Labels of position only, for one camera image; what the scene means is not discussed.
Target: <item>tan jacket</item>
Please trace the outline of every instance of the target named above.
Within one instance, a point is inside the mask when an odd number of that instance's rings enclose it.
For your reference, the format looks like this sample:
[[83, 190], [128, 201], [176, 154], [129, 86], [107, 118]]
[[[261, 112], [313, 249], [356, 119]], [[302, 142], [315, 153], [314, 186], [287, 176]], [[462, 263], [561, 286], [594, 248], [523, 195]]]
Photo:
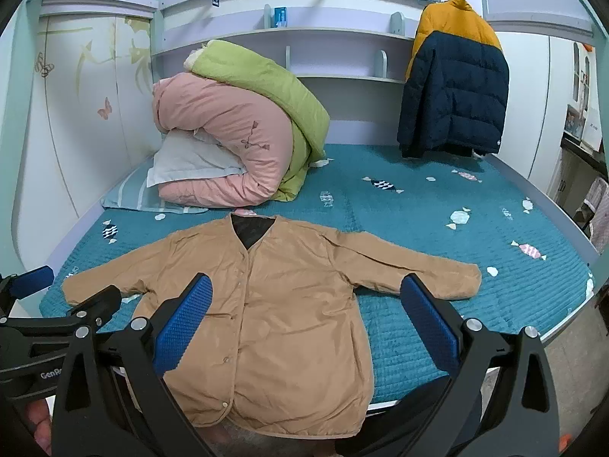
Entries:
[[114, 284], [145, 294], [134, 316], [150, 317], [199, 272], [211, 278], [213, 301], [164, 375], [178, 404], [195, 426], [228, 416], [298, 438], [351, 436], [363, 422], [374, 380], [355, 286], [395, 293], [410, 272], [443, 299], [480, 286], [475, 264], [281, 216], [248, 251], [227, 216], [71, 276], [63, 290], [77, 304]]

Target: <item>teal bedspread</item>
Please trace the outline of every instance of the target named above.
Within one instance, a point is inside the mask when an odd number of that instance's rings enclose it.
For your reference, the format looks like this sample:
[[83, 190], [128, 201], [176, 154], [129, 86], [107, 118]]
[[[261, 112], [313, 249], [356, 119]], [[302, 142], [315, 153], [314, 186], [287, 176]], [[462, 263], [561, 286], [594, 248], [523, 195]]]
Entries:
[[[404, 247], [475, 262], [483, 277], [479, 293], [453, 304], [462, 315], [475, 316], [499, 331], [517, 332], [534, 325], [544, 333], [584, 301], [589, 279], [586, 264], [541, 211], [533, 207], [524, 212], [522, 193], [489, 163], [439, 153], [404, 161], [396, 147], [326, 148], [333, 160], [309, 171], [295, 201], [270, 201], [255, 208], [256, 212], [281, 214], [346, 232], [366, 230]], [[380, 189], [375, 180], [403, 192]], [[464, 208], [470, 210], [468, 222], [456, 225], [456, 230], [447, 227], [451, 214]], [[59, 271], [40, 311], [44, 316], [66, 313], [61, 285], [68, 274], [224, 215], [224, 210], [210, 210], [167, 214], [157, 221], [154, 213], [106, 210]], [[117, 226], [113, 244], [102, 236], [105, 220]], [[512, 245], [513, 241], [535, 247], [546, 259], [530, 257]], [[496, 268], [498, 274], [491, 276], [488, 267]], [[400, 301], [366, 290], [357, 292], [375, 369], [373, 402], [401, 398], [440, 375]], [[123, 305], [106, 329], [126, 325], [136, 304], [134, 300]]]

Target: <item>yellow jacket collar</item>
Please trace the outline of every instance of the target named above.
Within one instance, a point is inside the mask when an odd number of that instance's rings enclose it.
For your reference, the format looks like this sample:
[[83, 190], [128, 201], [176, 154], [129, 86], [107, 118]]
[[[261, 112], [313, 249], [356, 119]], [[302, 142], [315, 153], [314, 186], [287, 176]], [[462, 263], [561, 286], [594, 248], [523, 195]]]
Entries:
[[471, 6], [466, 0], [449, 0], [449, 3], [459, 10], [471, 10]]

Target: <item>pink quilt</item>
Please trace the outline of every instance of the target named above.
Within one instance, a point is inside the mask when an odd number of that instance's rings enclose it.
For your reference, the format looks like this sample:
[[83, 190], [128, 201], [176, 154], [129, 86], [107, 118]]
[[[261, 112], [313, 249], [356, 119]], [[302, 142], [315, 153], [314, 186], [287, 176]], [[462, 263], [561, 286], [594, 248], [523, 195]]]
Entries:
[[292, 157], [287, 114], [260, 94], [181, 73], [154, 85], [153, 115], [163, 133], [203, 129], [243, 161], [247, 172], [159, 185], [165, 201], [204, 208], [255, 206], [279, 187]]

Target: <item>striped pillow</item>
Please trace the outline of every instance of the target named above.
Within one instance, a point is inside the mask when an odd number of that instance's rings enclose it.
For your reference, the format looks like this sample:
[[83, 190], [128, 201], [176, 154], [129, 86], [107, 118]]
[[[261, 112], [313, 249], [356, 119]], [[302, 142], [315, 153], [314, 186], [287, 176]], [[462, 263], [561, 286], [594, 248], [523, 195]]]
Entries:
[[153, 158], [148, 158], [127, 178], [113, 187], [102, 199], [105, 208], [135, 209], [155, 213], [204, 213], [207, 208], [181, 206], [163, 201], [158, 196], [158, 187], [146, 187], [148, 170], [152, 168]]

